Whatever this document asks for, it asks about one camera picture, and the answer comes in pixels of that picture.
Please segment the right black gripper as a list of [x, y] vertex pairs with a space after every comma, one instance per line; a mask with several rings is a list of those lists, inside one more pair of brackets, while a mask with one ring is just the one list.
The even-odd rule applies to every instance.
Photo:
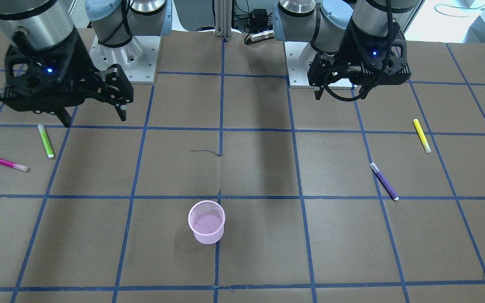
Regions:
[[85, 96], [112, 105], [120, 120], [127, 121], [133, 85], [120, 64], [96, 72], [77, 29], [44, 50], [35, 50], [28, 38], [24, 30], [11, 36], [5, 55], [4, 104], [18, 112], [54, 113], [69, 128], [72, 116], [66, 107], [81, 105]]

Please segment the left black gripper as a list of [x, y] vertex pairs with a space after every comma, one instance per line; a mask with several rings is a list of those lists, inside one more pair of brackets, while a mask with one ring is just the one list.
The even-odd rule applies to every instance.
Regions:
[[[359, 29], [354, 21], [349, 21], [344, 37], [338, 50], [338, 64], [360, 66], [361, 71], [348, 76], [350, 82], [360, 86], [373, 84], [387, 54], [389, 60], [385, 71], [383, 71], [378, 85], [401, 85], [408, 80], [408, 61], [406, 51], [406, 40], [397, 22], [392, 23], [394, 37], [391, 45], [387, 44], [386, 37], [368, 35]], [[307, 72], [308, 83], [314, 87], [314, 96], [320, 100], [323, 92], [330, 92], [329, 85], [333, 82], [335, 72], [331, 72], [333, 57], [318, 52], [315, 54]]]

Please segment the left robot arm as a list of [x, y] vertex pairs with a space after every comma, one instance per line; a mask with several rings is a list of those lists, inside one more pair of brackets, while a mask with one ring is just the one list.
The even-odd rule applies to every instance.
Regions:
[[308, 43], [315, 51], [306, 77], [316, 100], [327, 92], [353, 102], [380, 85], [401, 85], [412, 75], [400, 21], [417, 0], [279, 0], [274, 37]]

